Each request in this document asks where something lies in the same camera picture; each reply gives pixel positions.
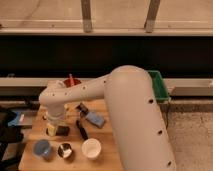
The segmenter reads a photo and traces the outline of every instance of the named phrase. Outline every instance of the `gray cup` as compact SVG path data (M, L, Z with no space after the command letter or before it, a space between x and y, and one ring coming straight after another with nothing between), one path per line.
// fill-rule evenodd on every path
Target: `gray cup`
M50 156L51 146L48 140L38 140L33 148L33 153L36 156L48 158Z

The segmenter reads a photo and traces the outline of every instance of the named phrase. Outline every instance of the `red object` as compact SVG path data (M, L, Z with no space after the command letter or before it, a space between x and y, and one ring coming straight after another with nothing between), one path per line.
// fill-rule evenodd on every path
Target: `red object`
M70 77L66 80L64 80L64 84L67 86L67 87L72 87L74 85L77 85L77 84L80 84L81 81L78 80L77 78L74 78L71 74L69 75Z

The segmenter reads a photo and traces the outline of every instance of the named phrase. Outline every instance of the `wooden tabletop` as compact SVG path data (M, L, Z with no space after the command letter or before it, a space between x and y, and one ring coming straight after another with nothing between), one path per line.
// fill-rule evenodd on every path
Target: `wooden tabletop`
M67 137L54 136L50 137L46 135L46 121L42 119L45 115L46 109L40 107L36 120L34 121L32 131L29 135L28 142L26 144L20 165L20 171L121 171L123 170L118 154L118 150L112 134L111 124L104 100L95 100L89 102L83 102L90 110L95 111L104 116L106 123L102 129L99 129L86 120L82 120L82 124L86 129L89 138L96 138L101 142L102 151L99 158L95 161L90 161L83 156L81 151L81 145L83 139L79 133L78 128L75 125L77 119L77 112L75 107L79 102L68 104L66 122L70 127L70 133ZM39 139L47 139L52 146L52 153L49 160L44 160L33 154L33 146ZM61 143L69 142L74 150L68 160L60 158L57 154L57 149Z

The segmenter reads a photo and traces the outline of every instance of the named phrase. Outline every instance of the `green bin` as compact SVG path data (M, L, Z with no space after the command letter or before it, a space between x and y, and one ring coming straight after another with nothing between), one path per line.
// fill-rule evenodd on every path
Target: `green bin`
M152 77L153 89L157 102L162 103L164 101L169 101L170 97L161 73L156 70L148 70L148 73Z

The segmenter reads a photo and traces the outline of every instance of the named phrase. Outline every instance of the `paper cup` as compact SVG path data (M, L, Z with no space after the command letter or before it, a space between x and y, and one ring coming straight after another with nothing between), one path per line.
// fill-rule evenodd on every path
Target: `paper cup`
M82 152L90 160L95 160L98 158L101 152L101 143L94 138L90 138L84 141L82 145Z

